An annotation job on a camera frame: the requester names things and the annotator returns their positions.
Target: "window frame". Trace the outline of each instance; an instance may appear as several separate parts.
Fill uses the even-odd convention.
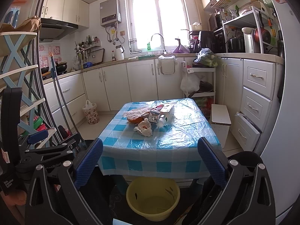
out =
[[[157,17],[158,17],[158,25],[159,25],[159,33],[161,35],[163,35],[163,29],[162,29],[162,23],[161,23],[161,12],[160,12],[160,8],[159,8],[159,3],[158,0],[154,0],[155,1],[155,5],[156,5],[156,12],[157,12]],[[181,0],[182,3],[182,8],[183,8],[183,13],[184,13],[184,17],[185,17],[185,24],[186,24],[186,28],[183,29],[189,29],[188,26],[188,13],[186,10],[186,6],[185,6],[185,1]],[[136,32],[135,32],[135,25],[134,25],[134,16],[133,16],[133,0],[127,0],[127,4],[128,4],[128,9],[127,9],[127,28],[128,28],[128,37],[129,40],[135,39],[136,38]],[[156,47],[156,48],[151,48],[151,51],[160,51],[163,50],[162,44],[162,38],[161,40],[161,46],[160,47]],[[134,49],[136,52],[133,53],[138,53],[138,52],[148,52],[147,48],[143,48],[143,49],[138,49],[137,48],[137,43],[133,44]],[[176,46],[166,46],[166,50],[172,50],[175,49]]]

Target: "drawer handle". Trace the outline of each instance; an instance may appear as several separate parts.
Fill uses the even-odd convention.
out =
[[[251,106],[248,102],[247,102],[248,107],[250,107],[252,110],[255,110],[258,112],[258,109],[253,108],[253,106]]]
[[[240,132],[240,129],[238,129],[238,133],[245,139],[247,139],[247,137],[243,136],[242,133]]]
[[[263,77],[262,76],[256,76],[255,74],[253,74],[253,73],[249,73],[249,75],[251,75],[252,77],[254,77],[254,78],[260,78],[260,79],[262,79],[263,80]]]

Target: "range hood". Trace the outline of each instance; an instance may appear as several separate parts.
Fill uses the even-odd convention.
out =
[[[55,20],[41,18],[42,27],[40,29],[40,41],[51,42],[53,40],[60,40],[68,34],[73,33],[78,29],[78,25]]]

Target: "wire basket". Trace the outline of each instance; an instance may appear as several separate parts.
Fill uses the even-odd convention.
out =
[[[215,4],[211,4],[212,8],[225,8],[231,3],[231,0],[216,0]]]

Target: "plastic table cover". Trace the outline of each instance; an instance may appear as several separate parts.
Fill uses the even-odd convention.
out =
[[[174,104],[170,122],[158,128],[152,124],[152,136],[134,132],[123,113],[147,106]],[[132,175],[178,179],[197,179],[210,174],[197,151],[199,138],[221,150],[221,145],[208,121],[190,98],[133,102],[125,104],[99,135],[103,153],[98,165],[103,175]]]

